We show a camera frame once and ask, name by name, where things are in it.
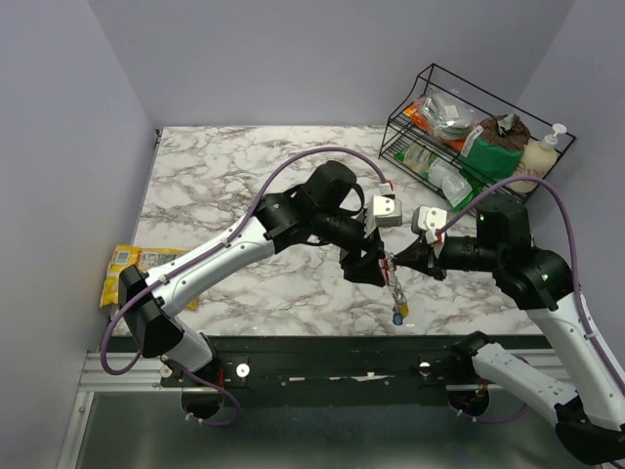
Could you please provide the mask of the keyring with keys red tag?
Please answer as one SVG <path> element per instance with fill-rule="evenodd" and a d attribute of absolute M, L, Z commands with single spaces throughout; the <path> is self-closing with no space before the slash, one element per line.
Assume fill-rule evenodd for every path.
<path fill-rule="evenodd" d="M 405 319 L 409 315 L 409 307 L 403 288 L 396 276 L 396 265 L 394 264 L 393 254 L 391 252 L 385 253 L 385 258 L 382 261 L 382 270 L 387 287 L 389 288 L 394 301 L 393 324 L 403 325 Z"/>

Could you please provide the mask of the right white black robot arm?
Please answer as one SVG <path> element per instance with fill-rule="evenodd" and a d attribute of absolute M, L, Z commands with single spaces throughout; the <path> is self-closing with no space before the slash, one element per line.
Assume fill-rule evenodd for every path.
<path fill-rule="evenodd" d="M 623 368 L 575 302 L 571 267 L 558 253 L 533 245 L 526 208 L 510 195 L 488 196 L 477 208 L 476 236 L 450 236 L 441 250 L 419 237 L 394 257 L 397 266 L 436 280 L 449 271 L 490 273 L 499 290 L 540 328 L 570 381 L 562 383 L 513 356 L 493 338 L 474 332 L 433 365 L 447 384 L 482 378 L 533 408 L 580 462 L 598 465 L 624 457 Z"/>

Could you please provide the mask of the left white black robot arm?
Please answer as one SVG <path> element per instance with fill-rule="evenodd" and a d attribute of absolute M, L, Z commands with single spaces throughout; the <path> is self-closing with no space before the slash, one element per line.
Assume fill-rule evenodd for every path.
<path fill-rule="evenodd" d="M 363 197 L 354 172 L 331 160 L 301 185 L 264 194 L 250 213 L 221 236 L 169 263 L 143 273 L 131 266 L 119 276 L 119 306 L 144 358 L 166 356 L 183 366 L 196 386 L 209 384 L 217 371 L 208 340 L 177 316 L 213 285 L 250 264 L 298 244 L 328 244 L 341 250 L 345 280 L 384 286 L 384 244 L 368 230 L 361 210 L 342 208 L 350 192 Z"/>

